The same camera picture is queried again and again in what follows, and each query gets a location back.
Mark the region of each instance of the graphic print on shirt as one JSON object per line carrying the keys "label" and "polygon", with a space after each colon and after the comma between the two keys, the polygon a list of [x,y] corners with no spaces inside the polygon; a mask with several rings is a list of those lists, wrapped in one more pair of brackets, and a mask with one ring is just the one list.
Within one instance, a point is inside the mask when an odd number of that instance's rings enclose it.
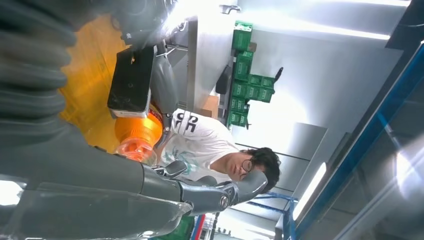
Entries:
{"label": "graphic print on shirt", "polygon": [[[178,120],[175,123],[175,128],[178,128],[178,125],[180,125],[184,120],[184,113],[182,112],[178,113],[176,115],[176,118]],[[190,115],[190,117],[188,118],[187,126],[185,127],[184,131],[190,130],[190,132],[194,133],[198,121],[199,121],[199,118],[197,116]]]}
{"label": "graphic print on shirt", "polygon": [[191,172],[195,172],[199,166],[196,164],[196,161],[193,160],[195,155],[188,151],[179,151],[175,146],[172,148],[172,152],[165,151],[165,163],[168,165],[173,161],[183,161],[187,165],[187,170],[182,174],[189,175]]}

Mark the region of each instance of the blue metal frame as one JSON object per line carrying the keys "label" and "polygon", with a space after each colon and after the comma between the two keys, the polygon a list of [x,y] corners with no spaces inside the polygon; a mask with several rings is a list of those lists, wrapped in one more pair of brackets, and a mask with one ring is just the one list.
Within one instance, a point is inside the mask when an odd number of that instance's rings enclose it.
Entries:
{"label": "blue metal frame", "polygon": [[424,47],[423,42],[418,47],[415,55],[400,74],[398,80],[390,90],[382,104],[372,116],[370,122],[365,127],[356,143],[346,155],[344,161],[334,172],[333,177],[322,190],[321,194],[311,206],[309,212],[296,229],[301,235],[312,222],[319,216],[331,197],[339,190],[341,185],[348,178],[350,173],[356,168],[363,156],[378,139],[399,108],[404,104],[404,100],[411,94],[418,83],[422,80],[422,70],[424,69]]}
{"label": "blue metal frame", "polygon": [[278,209],[275,207],[263,205],[260,203],[249,201],[248,204],[257,206],[263,209],[275,211],[277,213],[281,213],[283,215],[283,221],[282,221],[282,230],[283,230],[283,240],[296,240],[296,223],[293,219],[293,211],[295,209],[295,203],[297,203],[299,200],[296,197],[287,196],[275,192],[268,192],[266,195],[268,196],[258,196],[254,199],[284,199],[287,200],[288,210]]}

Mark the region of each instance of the orange component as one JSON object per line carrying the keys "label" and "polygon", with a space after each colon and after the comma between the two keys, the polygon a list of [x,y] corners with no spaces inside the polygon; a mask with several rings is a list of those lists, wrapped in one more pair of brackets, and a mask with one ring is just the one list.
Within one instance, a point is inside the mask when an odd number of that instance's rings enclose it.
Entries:
{"label": "orange component", "polygon": [[153,147],[162,136],[161,121],[149,112],[146,118],[119,117],[115,122],[115,135],[120,146],[117,153],[129,159],[156,164]]}

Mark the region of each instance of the fluorescent light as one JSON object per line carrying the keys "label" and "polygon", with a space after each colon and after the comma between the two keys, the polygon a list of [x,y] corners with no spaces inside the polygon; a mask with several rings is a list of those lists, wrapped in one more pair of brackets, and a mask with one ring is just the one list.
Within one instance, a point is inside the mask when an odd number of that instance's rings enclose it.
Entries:
{"label": "fluorescent light", "polygon": [[321,179],[324,177],[324,174],[326,173],[326,171],[327,171],[327,166],[326,166],[326,163],[323,162],[321,166],[319,167],[318,171],[315,173],[315,176],[313,176],[312,181],[310,181],[309,186],[307,186],[306,191],[304,192],[303,196],[300,198],[300,201],[297,203],[296,207],[294,208],[294,211],[293,211],[294,220],[296,220],[301,214],[309,198],[311,198],[312,193],[315,191]]}
{"label": "fluorescent light", "polygon": [[17,205],[22,188],[14,181],[0,180],[0,206]]}
{"label": "fluorescent light", "polygon": [[323,24],[317,24],[310,21],[300,20],[292,18],[286,15],[282,15],[279,11],[271,9],[266,11],[257,11],[251,13],[244,13],[254,24],[266,26],[271,30],[281,31],[297,31],[297,32],[312,32],[312,33],[324,33],[324,34],[336,34],[359,38],[377,39],[377,40],[388,40],[390,35],[358,31],[348,28],[341,28],[335,26],[328,26]]}
{"label": "fluorescent light", "polygon": [[396,7],[406,7],[406,8],[411,4],[410,0],[318,0],[318,1],[375,4],[375,5],[387,5],[387,6],[396,6]]}

